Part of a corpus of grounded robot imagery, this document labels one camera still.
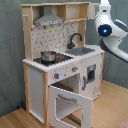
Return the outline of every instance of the sink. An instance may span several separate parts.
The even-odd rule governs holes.
[[[85,47],[78,47],[78,48],[68,49],[65,51],[65,53],[75,55],[75,56],[82,56],[91,52],[95,52],[95,50],[90,48],[85,48]]]

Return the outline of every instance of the stove knob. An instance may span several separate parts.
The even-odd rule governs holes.
[[[54,78],[55,78],[55,79],[59,79],[59,74],[58,74],[58,73],[55,73],[55,74],[54,74]]]
[[[73,67],[73,68],[72,68],[72,71],[73,71],[73,72],[75,72],[76,70],[78,70],[77,67]]]

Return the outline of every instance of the burner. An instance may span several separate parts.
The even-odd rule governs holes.
[[[59,53],[59,55],[62,56],[61,60],[59,60],[59,61],[58,61],[58,59],[55,60],[55,61],[43,61],[43,60],[41,60],[41,57],[33,59],[33,61],[48,67],[48,66],[51,66],[51,65],[54,65],[54,64],[57,64],[57,63],[61,63],[61,62],[67,61],[69,59],[73,59],[73,57],[62,55],[60,53]]]

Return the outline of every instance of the backsplash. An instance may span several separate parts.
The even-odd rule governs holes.
[[[33,59],[40,57],[41,51],[66,50],[70,42],[70,37],[78,33],[79,22],[64,23],[32,29],[32,51]],[[78,36],[73,38],[73,43],[78,46]]]

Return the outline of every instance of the floor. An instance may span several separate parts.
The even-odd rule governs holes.
[[[73,114],[80,118],[80,111]],[[126,118],[128,118],[128,89],[103,80],[102,96],[93,104],[92,127],[115,128]],[[0,128],[43,128],[43,125],[32,115],[19,109],[1,117]]]

